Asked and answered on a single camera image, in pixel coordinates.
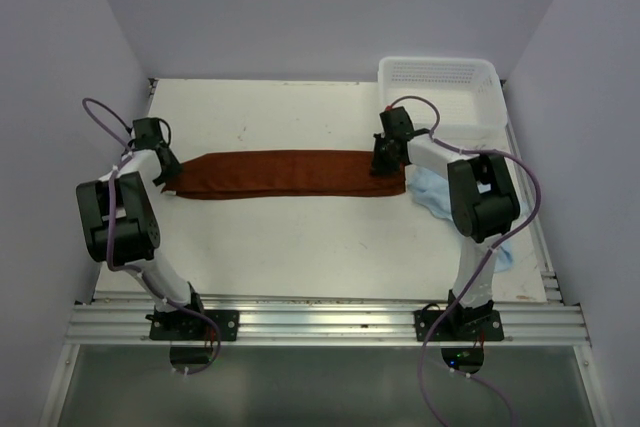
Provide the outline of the rust brown towel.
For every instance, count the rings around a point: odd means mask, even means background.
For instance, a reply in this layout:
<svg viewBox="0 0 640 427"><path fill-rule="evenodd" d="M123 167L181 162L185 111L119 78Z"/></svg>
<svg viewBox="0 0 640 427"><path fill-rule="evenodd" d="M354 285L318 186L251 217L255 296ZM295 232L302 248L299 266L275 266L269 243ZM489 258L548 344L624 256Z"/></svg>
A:
<svg viewBox="0 0 640 427"><path fill-rule="evenodd" d="M373 154L347 150L209 153L182 164L163 190L194 200L264 197L390 197L406 191L405 173L374 176Z"/></svg>

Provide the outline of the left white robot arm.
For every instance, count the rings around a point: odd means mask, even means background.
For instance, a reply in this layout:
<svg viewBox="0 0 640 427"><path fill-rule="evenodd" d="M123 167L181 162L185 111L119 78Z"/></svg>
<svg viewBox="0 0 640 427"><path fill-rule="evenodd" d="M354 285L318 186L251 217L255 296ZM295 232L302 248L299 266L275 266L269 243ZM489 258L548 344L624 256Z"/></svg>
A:
<svg viewBox="0 0 640 427"><path fill-rule="evenodd" d="M131 276L154 302L153 340L193 340L211 331L199 295L160 250L161 231L148 190L182 172L170 148L171 130L156 117L135 120L118 164L76 187L90 257Z"/></svg>

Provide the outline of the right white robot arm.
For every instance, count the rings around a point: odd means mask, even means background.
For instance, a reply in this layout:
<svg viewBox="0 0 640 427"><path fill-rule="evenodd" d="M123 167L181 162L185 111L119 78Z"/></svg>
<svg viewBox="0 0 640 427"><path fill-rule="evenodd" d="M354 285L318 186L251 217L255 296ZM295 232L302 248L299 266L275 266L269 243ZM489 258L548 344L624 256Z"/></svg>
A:
<svg viewBox="0 0 640 427"><path fill-rule="evenodd" d="M371 173L389 176L407 165L444 179L452 221L462 237L457 277L444 311L425 306L414 312L419 341L471 341L483 334L502 340L494 310L494 242L509 233L521 209L503 155L451 146L431 129L416 129L403 107L381 114L383 131L374 136Z"/></svg>

